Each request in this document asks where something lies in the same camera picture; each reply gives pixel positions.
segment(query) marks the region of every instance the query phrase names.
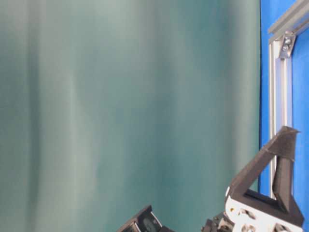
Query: green fabric backdrop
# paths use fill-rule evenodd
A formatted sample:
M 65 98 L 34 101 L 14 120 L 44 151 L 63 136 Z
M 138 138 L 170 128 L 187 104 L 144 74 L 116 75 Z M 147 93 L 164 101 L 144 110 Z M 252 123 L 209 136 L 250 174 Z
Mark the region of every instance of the green fabric backdrop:
M 259 2 L 1 0 L 0 231 L 177 232 L 258 150 Z

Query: screw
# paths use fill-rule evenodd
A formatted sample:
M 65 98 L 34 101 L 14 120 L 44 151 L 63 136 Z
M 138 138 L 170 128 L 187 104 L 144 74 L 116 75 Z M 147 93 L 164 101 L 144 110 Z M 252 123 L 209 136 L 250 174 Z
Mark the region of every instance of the screw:
M 291 39 L 290 38 L 285 38 L 285 40 L 284 40 L 284 44 L 286 44 L 286 45 L 290 45 L 291 44 Z
M 284 46 L 282 47 L 282 51 L 283 51 L 283 52 L 286 52 L 287 50 L 289 50 L 289 46 L 288 46 L 288 45 L 284 45 Z

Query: metal bracket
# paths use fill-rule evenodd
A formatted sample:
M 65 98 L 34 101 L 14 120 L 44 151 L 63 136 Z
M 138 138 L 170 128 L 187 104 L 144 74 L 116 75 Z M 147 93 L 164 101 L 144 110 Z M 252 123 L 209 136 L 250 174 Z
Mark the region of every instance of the metal bracket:
M 292 54 L 296 35 L 291 31 L 286 31 L 280 38 L 280 52 L 278 58 L 289 58 Z

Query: bolt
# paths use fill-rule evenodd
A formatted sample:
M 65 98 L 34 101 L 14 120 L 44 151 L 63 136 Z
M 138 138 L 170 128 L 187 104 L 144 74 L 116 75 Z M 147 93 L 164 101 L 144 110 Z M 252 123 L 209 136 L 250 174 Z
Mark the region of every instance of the bolt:
M 244 226 L 241 228 L 241 232 L 255 232 L 255 227 L 254 227 L 254 226 L 247 226 L 247 225 L 244 225 Z
M 283 52 L 286 52 L 287 50 L 289 50 L 289 46 L 288 46 L 288 45 L 284 45 L 284 46 L 282 47 L 282 51 L 283 51 Z
M 285 38 L 285 40 L 284 40 L 284 44 L 286 44 L 286 45 L 290 45 L 291 44 L 291 39 L 290 38 Z

